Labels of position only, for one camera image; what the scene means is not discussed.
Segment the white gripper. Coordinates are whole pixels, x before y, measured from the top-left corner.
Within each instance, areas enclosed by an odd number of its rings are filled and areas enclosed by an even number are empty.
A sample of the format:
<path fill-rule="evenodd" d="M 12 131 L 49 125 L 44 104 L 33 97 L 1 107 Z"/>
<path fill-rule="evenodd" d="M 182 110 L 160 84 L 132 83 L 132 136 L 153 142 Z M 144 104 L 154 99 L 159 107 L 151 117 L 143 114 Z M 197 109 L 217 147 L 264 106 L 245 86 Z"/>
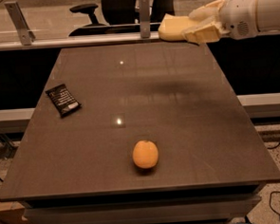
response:
<path fill-rule="evenodd" d="M 191 20 L 204 21 L 208 17 L 218 19 L 199 23 L 192 22 L 181 29 L 188 43 L 208 44 L 218 42 L 228 34 L 235 40 L 253 38 L 258 34 L 257 0 L 214 0 L 188 15 Z"/>

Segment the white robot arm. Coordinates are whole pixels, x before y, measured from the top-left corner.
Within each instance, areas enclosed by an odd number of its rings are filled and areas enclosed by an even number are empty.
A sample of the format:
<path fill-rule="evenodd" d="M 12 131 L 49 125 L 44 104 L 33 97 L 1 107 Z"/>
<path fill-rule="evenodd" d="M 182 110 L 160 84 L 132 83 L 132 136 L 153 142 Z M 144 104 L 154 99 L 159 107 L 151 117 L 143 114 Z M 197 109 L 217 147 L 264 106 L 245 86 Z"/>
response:
<path fill-rule="evenodd" d="M 188 17 L 196 21 L 181 31 L 189 43 L 254 38 L 262 32 L 280 31 L 280 0 L 215 0 L 192 10 Z"/>

